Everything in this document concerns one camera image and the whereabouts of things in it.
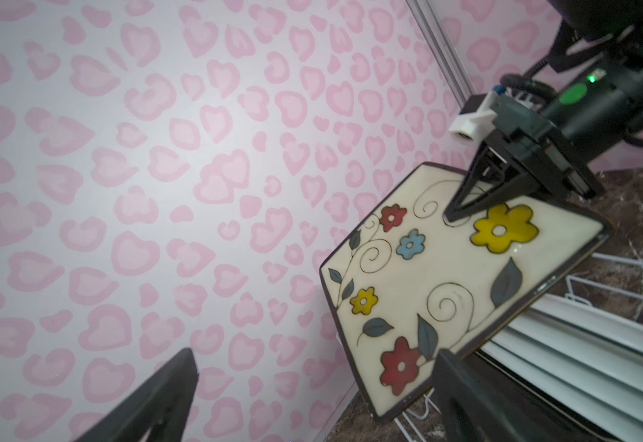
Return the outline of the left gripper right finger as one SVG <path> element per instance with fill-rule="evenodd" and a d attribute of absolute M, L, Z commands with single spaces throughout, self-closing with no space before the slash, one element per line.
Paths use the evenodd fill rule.
<path fill-rule="evenodd" d="M 432 381 L 449 441 L 526 439 L 524 417 L 451 351 L 438 352 Z"/>

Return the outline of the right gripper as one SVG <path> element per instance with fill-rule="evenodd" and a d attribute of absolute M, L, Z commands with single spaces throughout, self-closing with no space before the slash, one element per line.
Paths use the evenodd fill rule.
<path fill-rule="evenodd" d="M 548 119 L 505 95 L 492 104 L 494 130 L 481 143 L 470 170 L 443 217 L 456 222 L 519 197 L 547 202 L 576 193 L 591 199 L 604 187 Z"/>

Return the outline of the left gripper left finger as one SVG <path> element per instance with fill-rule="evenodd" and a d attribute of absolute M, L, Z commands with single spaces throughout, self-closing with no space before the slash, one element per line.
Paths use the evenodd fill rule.
<path fill-rule="evenodd" d="M 181 441 L 198 378 L 194 353 L 184 348 L 79 440 Z"/>

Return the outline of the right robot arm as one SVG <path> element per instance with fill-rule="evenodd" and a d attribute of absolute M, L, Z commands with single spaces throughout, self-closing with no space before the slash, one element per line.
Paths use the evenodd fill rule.
<path fill-rule="evenodd" d="M 523 74 L 475 95 L 454 132 L 477 144 L 444 211 L 461 220 L 520 196 L 600 195 L 589 163 L 619 142 L 643 148 L 643 1 L 556 1 L 553 45 Z"/>

